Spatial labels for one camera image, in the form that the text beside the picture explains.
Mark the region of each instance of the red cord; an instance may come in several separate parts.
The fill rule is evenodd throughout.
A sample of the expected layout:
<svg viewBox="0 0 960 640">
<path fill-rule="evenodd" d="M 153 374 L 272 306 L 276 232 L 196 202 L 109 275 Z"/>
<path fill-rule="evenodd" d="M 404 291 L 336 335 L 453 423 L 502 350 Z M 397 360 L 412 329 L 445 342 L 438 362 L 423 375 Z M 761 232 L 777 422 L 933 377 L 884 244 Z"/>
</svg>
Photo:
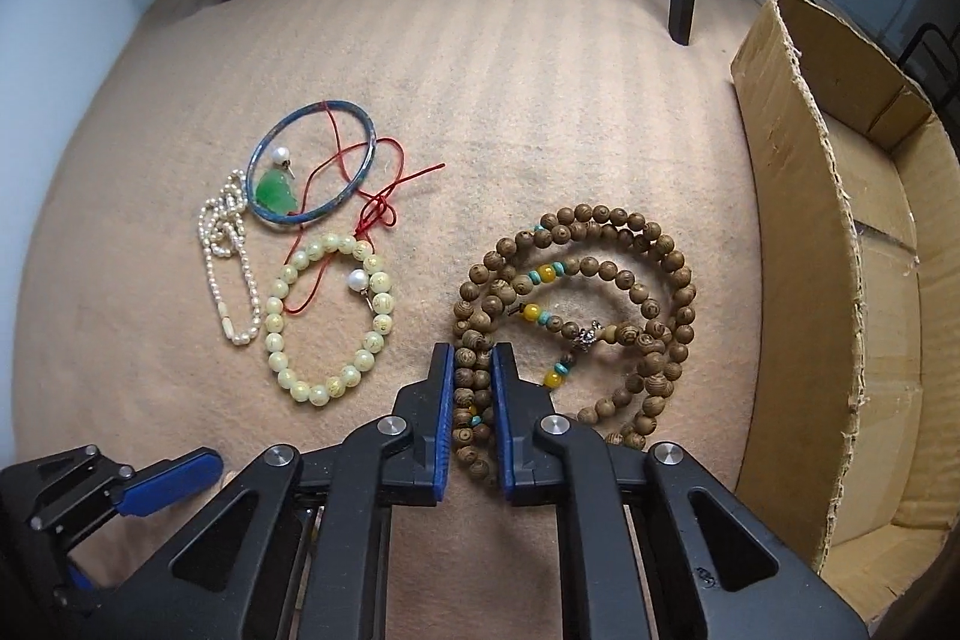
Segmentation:
<svg viewBox="0 0 960 640">
<path fill-rule="evenodd" d="M 328 159 L 323 161 L 318 167 L 310 172 L 310 176 L 306 178 L 306 185 L 304 186 L 304 198 L 301 200 L 301 211 L 300 214 L 306 212 L 306 200 L 307 196 L 310 194 L 310 185 L 313 183 L 314 177 L 316 177 L 320 172 L 322 172 L 325 167 L 329 166 L 333 161 L 336 161 L 339 169 L 340 175 L 349 182 L 352 180 L 349 172 L 347 172 L 347 166 L 344 165 L 344 156 L 347 153 L 357 150 L 359 148 L 366 148 L 366 142 L 358 142 L 356 145 L 349 145 L 348 148 L 344 148 L 340 142 L 340 129 L 337 126 L 337 119 L 333 116 L 333 112 L 330 112 L 330 108 L 326 105 L 323 105 L 323 109 L 326 110 L 326 114 L 330 118 L 330 124 L 333 125 L 333 136 L 337 140 L 337 151 L 331 155 Z M 397 166 L 397 176 L 392 180 L 390 184 L 381 188 L 379 191 L 376 191 L 375 194 L 368 194 L 366 191 L 362 191 L 359 188 L 355 191 L 360 196 L 363 196 L 364 199 L 367 199 L 367 202 L 360 209 L 359 218 L 357 218 L 357 223 L 353 228 L 354 237 L 359 237 L 360 239 L 366 239 L 367 242 L 373 246 L 373 238 L 370 235 L 371 229 L 376 226 L 377 223 L 381 223 L 386 228 L 391 228 L 392 226 L 397 225 L 397 208 L 394 205 L 390 204 L 387 199 L 394 194 L 394 191 L 397 189 L 397 186 L 402 185 L 405 182 L 416 179 L 422 175 L 429 175 L 430 172 L 435 172 L 436 170 L 443 169 L 446 164 L 436 164 L 432 167 L 426 167 L 419 172 L 415 172 L 414 175 L 403 176 L 403 166 L 405 163 L 406 155 L 403 150 L 403 145 L 400 144 L 396 139 L 392 137 L 382 137 L 377 140 L 378 145 L 386 143 L 386 145 L 391 145 L 392 148 L 397 150 L 397 155 L 400 158 L 398 160 Z M 306 226 L 299 225 L 298 231 L 296 231 L 296 239 L 294 244 L 290 248 L 290 252 L 287 253 L 287 257 L 284 260 L 284 264 L 290 263 L 290 259 L 293 257 L 294 252 L 299 247 L 301 239 L 304 238 L 304 233 L 306 232 Z M 330 262 L 333 260 L 333 255 L 328 254 L 323 261 L 320 262 L 320 271 L 317 273 L 317 279 L 313 283 L 313 289 L 310 290 L 310 295 L 306 297 L 304 304 L 301 304 L 299 307 L 290 307 L 286 302 L 283 303 L 283 309 L 286 314 L 290 316 L 298 316 L 307 307 L 310 306 L 310 303 L 314 300 L 314 297 L 317 295 L 317 290 L 320 287 L 320 280 L 323 279 L 323 273 L 326 271 L 326 268 L 330 266 Z"/>
</svg>

